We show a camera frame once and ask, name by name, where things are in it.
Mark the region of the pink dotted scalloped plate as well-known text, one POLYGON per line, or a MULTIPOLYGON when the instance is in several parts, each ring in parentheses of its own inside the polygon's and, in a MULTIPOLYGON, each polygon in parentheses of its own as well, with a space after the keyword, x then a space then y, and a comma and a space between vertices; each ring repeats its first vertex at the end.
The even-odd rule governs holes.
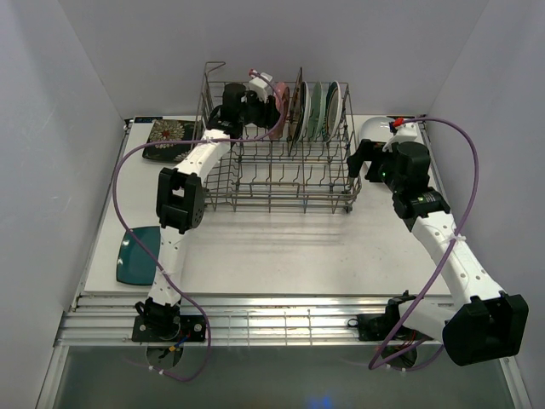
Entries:
POLYGON ((290 88, 285 82, 275 85, 273 92, 274 105, 270 113, 270 129, 268 138, 270 141, 280 140, 284 133, 284 126, 289 115, 290 88))

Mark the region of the cream floral square plate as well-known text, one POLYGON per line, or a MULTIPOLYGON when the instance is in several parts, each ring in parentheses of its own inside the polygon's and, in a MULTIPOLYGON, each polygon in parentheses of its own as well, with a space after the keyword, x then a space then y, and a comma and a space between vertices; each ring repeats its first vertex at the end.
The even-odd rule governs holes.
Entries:
POLYGON ((298 138, 297 130, 302 116, 302 68, 299 68, 295 81, 294 93, 290 103, 288 154, 291 155, 293 147, 298 138))

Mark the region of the green red rimmed white plate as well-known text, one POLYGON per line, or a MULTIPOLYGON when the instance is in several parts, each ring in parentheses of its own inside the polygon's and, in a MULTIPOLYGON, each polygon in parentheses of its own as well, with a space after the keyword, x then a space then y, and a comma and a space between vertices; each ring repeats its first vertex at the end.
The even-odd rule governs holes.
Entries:
POLYGON ((334 81, 330 84, 326 96, 326 112, 324 122, 323 138, 329 142, 335 135, 341 122, 342 98, 340 83, 334 81))

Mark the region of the green floral plate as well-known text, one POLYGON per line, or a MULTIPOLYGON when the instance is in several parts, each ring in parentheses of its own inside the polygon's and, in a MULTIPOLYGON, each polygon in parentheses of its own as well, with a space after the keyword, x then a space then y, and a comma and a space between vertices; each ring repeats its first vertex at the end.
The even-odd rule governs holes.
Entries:
POLYGON ((311 94, 311 110, 308 119, 307 137, 315 141, 322 129, 325 113, 325 93, 323 84, 318 81, 313 86, 311 94))

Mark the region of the white oval plate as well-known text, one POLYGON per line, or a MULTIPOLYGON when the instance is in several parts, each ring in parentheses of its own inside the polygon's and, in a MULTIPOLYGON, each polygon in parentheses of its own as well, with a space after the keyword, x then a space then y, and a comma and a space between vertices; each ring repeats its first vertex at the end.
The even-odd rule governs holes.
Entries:
POLYGON ((388 142, 394 137, 390 123, 393 118, 384 116, 375 116, 367 119, 359 129, 359 140, 369 140, 373 142, 388 142))

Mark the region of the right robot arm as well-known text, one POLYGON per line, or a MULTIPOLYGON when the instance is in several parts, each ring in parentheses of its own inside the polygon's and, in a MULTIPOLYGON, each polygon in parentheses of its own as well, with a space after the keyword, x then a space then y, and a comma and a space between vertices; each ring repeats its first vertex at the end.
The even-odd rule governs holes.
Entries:
POLYGON ((455 233, 449 205, 429 184, 428 149, 415 141, 388 146, 363 140, 359 154, 370 165, 366 180, 391 191, 395 213, 441 269, 454 303, 447 310, 405 292, 390 299, 376 319, 381 336, 404 338, 417 331, 440 341, 459 366, 516 355, 528 304, 521 295, 507 294, 455 233))

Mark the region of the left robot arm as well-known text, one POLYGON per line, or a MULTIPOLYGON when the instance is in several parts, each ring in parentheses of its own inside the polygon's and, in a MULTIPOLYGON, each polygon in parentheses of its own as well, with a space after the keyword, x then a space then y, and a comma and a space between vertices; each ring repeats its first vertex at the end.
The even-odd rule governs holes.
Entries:
POLYGON ((184 246, 207 206, 353 209, 361 181, 347 162, 349 105, 348 87, 336 81, 270 87, 255 78, 225 84, 219 105, 203 109, 192 146, 158 176, 158 263, 135 309, 160 339, 180 332, 184 246))

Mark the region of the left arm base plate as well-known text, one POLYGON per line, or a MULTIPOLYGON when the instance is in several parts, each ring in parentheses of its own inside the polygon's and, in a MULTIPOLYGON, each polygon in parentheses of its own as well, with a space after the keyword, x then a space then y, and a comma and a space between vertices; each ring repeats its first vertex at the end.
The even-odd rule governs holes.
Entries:
POLYGON ((137 316, 130 339, 138 343, 177 343, 182 339, 199 343, 206 338, 205 330, 206 323, 202 315, 181 315, 170 334, 158 335, 142 317, 137 316))

